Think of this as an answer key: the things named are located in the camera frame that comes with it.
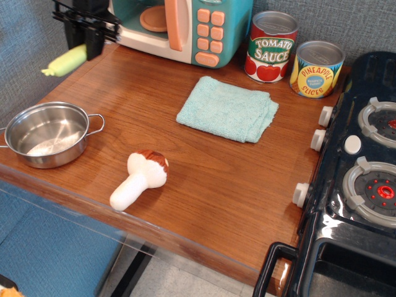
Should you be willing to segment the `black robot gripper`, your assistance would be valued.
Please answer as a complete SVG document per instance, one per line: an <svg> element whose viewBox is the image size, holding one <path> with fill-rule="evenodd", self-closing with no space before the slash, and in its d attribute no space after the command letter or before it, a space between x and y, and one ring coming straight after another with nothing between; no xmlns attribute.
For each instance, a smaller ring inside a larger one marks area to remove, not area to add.
<svg viewBox="0 0 396 297"><path fill-rule="evenodd" d="M53 3L53 18L64 24L68 48L85 43L88 61L102 54L105 39L117 40L121 20L109 11L109 1Z"/></svg>

